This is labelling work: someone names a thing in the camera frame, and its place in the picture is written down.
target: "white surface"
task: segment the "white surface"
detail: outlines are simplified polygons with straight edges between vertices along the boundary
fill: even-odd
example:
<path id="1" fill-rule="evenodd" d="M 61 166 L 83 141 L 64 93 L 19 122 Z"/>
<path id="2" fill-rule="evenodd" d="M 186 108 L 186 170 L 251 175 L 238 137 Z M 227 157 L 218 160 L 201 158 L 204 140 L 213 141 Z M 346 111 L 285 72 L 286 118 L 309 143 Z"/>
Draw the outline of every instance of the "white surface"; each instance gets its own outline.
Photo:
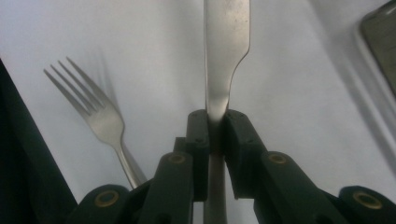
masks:
<path id="1" fill-rule="evenodd" d="M 321 189 L 337 195 L 361 185 L 396 202 L 392 161 L 376 137 L 383 133 L 356 100 L 365 89 L 349 38 L 386 2 L 251 0 L 250 52 L 235 72 L 230 108 L 247 114 L 267 148 L 292 156 Z M 128 182 L 116 154 L 43 69 L 68 56 L 92 77 L 118 104 L 125 145 L 151 178 L 185 135 L 187 115 L 205 107 L 203 9 L 197 0 L 0 2 L 0 57 L 78 202 L 101 185 Z M 227 193 L 229 223 L 257 223 L 252 201 Z M 194 223 L 201 223 L 197 207 Z"/>

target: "knife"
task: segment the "knife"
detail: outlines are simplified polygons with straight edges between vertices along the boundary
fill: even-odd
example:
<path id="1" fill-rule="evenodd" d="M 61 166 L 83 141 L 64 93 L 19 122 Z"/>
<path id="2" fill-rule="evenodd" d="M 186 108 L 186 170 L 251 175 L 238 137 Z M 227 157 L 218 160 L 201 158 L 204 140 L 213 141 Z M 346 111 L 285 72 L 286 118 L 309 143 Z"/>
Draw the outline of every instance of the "knife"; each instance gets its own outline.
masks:
<path id="1" fill-rule="evenodd" d="M 249 0 L 205 0 L 205 106 L 211 148 L 205 224 L 227 223 L 220 143 L 233 73 L 248 53 L 249 32 Z"/>

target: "fork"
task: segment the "fork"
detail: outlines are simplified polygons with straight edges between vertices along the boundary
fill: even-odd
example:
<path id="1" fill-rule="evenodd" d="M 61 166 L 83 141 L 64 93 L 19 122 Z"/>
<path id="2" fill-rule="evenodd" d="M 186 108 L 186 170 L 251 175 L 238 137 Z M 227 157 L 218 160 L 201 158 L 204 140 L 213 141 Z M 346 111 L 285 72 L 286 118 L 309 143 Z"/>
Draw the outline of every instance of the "fork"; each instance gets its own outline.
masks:
<path id="1" fill-rule="evenodd" d="M 135 189 L 146 181 L 143 174 L 138 174 L 138 165 L 134 161 L 128 161 L 125 157 L 125 149 L 122 143 L 122 135 L 124 131 L 124 122 L 119 111 L 107 98 L 107 96 L 99 89 L 98 86 L 83 72 L 72 60 L 66 57 L 73 68 L 80 74 L 86 87 L 81 81 L 76 78 L 73 73 L 66 68 L 60 61 L 59 65 L 66 72 L 67 75 L 73 79 L 78 85 L 73 85 L 62 73 L 56 69 L 52 64 L 50 67 L 67 85 L 67 87 L 77 97 L 66 89 L 57 79 L 55 79 L 50 72 L 44 69 L 44 73 L 52 81 L 52 83 L 59 89 L 59 91 L 67 98 L 70 104 L 77 110 L 77 112 L 84 118 L 87 124 L 92 129 L 96 137 L 102 142 L 111 145 L 116 151 L 122 169 L 125 172 L 131 187 Z"/>

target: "brass screw insert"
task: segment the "brass screw insert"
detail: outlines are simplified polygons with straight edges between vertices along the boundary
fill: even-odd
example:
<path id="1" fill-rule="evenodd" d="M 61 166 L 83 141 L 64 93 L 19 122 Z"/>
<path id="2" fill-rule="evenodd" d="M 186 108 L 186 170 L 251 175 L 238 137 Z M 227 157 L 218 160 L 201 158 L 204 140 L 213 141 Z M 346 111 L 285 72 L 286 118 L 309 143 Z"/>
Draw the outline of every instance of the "brass screw insert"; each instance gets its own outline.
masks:
<path id="1" fill-rule="evenodd" d="M 179 164 L 179 163 L 183 163 L 186 160 L 186 158 L 182 155 L 172 155 L 168 158 L 168 160 L 172 163 Z"/>
<path id="2" fill-rule="evenodd" d="M 106 190 L 96 196 L 95 205 L 98 207 L 109 207 L 113 205 L 119 197 L 119 193 L 115 190 Z"/>
<path id="3" fill-rule="evenodd" d="M 353 199 L 361 205 L 370 209 L 381 209 L 382 203 L 372 195 L 364 191 L 356 191 L 353 193 Z"/>
<path id="4" fill-rule="evenodd" d="M 270 159 L 271 162 L 273 163 L 277 163 L 277 164 L 284 164 L 286 163 L 288 160 L 286 160 L 286 158 L 280 154 L 271 154 L 268 159 Z"/>

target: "dark object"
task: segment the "dark object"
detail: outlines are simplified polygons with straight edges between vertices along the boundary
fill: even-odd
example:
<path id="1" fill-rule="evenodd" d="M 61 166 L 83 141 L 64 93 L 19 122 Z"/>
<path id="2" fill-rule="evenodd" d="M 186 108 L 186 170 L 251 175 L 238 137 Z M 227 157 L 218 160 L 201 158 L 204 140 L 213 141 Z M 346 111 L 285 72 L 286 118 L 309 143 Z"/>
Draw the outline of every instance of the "dark object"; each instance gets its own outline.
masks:
<path id="1" fill-rule="evenodd" d="M 207 195 L 206 123 L 204 110 L 191 113 L 187 137 L 177 138 L 152 180 L 129 193 L 118 186 L 95 189 L 67 224 L 191 223 L 192 203 Z M 259 223 L 396 223 L 396 205 L 373 190 L 347 187 L 336 198 L 318 189 L 291 157 L 266 150 L 246 115 L 228 110 L 225 124 L 222 144 L 233 193 L 255 200 Z M 101 198 L 106 206 L 98 206 Z"/>
<path id="2" fill-rule="evenodd" d="M 77 207 L 1 62 L 0 176 L 1 223 L 64 223 Z"/>

